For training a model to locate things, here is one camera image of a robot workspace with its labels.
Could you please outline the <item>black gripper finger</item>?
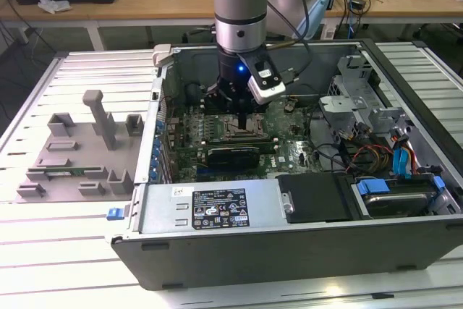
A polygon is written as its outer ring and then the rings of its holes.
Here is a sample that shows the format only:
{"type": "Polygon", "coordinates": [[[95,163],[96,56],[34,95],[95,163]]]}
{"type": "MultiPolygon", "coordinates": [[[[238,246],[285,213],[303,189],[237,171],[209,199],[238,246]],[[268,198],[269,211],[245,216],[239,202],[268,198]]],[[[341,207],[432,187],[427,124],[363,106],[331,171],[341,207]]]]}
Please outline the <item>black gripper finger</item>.
{"type": "Polygon", "coordinates": [[[235,114],[238,128],[244,129],[244,99],[242,90],[233,83],[215,83],[206,92],[206,101],[226,114],[235,114]]]}
{"type": "Polygon", "coordinates": [[[247,120],[254,114],[263,113],[268,108],[268,104],[258,104],[255,100],[245,101],[243,106],[243,128],[246,128],[247,120]]]}

